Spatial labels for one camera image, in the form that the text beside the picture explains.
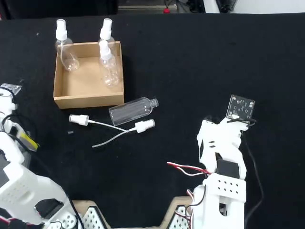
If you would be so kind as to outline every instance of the circuit board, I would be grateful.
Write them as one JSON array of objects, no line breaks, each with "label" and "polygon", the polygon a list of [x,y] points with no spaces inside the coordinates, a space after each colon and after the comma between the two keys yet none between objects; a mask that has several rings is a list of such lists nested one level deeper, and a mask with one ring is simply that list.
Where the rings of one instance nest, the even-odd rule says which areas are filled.
[{"label": "circuit board", "polygon": [[226,117],[230,119],[251,118],[254,110],[254,105],[254,100],[246,99],[237,95],[231,95]]}]

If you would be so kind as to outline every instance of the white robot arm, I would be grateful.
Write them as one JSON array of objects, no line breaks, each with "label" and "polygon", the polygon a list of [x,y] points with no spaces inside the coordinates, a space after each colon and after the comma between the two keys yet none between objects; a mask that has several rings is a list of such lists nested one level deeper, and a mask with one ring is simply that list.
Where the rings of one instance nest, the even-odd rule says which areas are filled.
[{"label": "white robot arm", "polygon": [[254,101],[232,95],[226,118],[219,124],[202,122],[199,161],[211,175],[194,189],[193,229],[244,228],[247,170],[238,148],[242,131],[254,121],[253,108]]}]

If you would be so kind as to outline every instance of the red object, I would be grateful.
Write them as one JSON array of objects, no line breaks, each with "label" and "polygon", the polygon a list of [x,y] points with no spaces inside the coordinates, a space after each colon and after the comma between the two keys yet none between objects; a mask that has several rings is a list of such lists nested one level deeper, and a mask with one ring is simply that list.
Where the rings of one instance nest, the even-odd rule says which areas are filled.
[{"label": "red object", "polygon": [[170,10],[169,10],[168,8],[165,8],[165,9],[163,10],[163,13],[170,13]]}]

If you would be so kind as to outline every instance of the wooden base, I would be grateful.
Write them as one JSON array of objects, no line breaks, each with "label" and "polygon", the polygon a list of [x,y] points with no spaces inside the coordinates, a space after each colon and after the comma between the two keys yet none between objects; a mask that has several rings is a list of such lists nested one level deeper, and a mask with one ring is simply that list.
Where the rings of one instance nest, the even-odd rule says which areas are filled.
[{"label": "wooden base", "polygon": [[[74,203],[77,211],[79,213],[81,213],[82,215],[85,215],[88,207],[97,206],[96,203],[91,200],[74,200],[73,203]],[[191,203],[192,203],[192,199],[190,197],[175,197],[172,200],[170,206],[168,207],[161,225],[157,226],[157,227],[149,227],[146,229],[166,229],[172,219],[173,214],[175,213],[177,206],[178,205],[189,205]],[[112,229],[111,226],[107,223],[101,210],[100,210],[100,213],[101,213],[102,219],[104,220],[104,222],[107,226],[107,229]],[[120,229],[143,229],[143,228],[120,228]]]}]

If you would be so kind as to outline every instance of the white spray nozzle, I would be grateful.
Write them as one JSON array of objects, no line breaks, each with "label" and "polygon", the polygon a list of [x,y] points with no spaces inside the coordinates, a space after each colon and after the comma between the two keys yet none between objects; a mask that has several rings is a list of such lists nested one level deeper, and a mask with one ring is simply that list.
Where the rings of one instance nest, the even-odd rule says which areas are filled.
[{"label": "white spray nozzle", "polygon": [[110,48],[108,47],[108,42],[105,40],[100,41],[100,55],[103,60],[109,60],[112,57]]},{"label": "white spray nozzle", "polygon": [[132,130],[136,130],[138,133],[142,133],[145,130],[155,127],[155,126],[156,126],[156,124],[155,124],[154,120],[150,119],[147,121],[135,123],[135,128],[133,128]]},{"label": "white spray nozzle", "polygon": [[103,27],[101,28],[100,38],[103,40],[109,40],[111,37],[111,26],[112,20],[110,18],[105,18],[103,22]]},{"label": "white spray nozzle", "polygon": [[56,29],[56,39],[59,41],[64,41],[68,38],[67,30],[66,30],[66,21],[64,19],[58,19],[56,21],[57,29]]},{"label": "white spray nozzle", "polygon": [[89,116],[88,115],[75,115],[71,114],[69,116],[70,123],[78,123],[79,125],[88,125]]}]

